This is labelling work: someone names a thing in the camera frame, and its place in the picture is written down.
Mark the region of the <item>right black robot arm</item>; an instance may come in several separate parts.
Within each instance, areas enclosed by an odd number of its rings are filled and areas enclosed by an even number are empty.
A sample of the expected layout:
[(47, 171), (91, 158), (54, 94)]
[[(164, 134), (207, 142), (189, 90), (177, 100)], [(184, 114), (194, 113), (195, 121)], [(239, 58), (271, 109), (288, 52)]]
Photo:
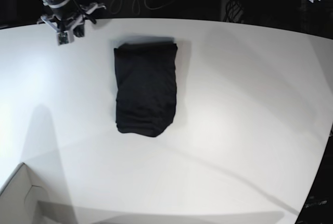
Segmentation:
[(41, 15), (38, 24), (45, 23), (56, 33), (59, 46), (74, 42), (75, 38), (85, 36), (85, 20), (93, 24), (96, 19), (92, 17), (98, 9), (106, 9), (103, 3), (93, 2), (89, 5), (81, 5), (77, 0), (41, 0), (43, 5), (51, 10), (51, 13)]

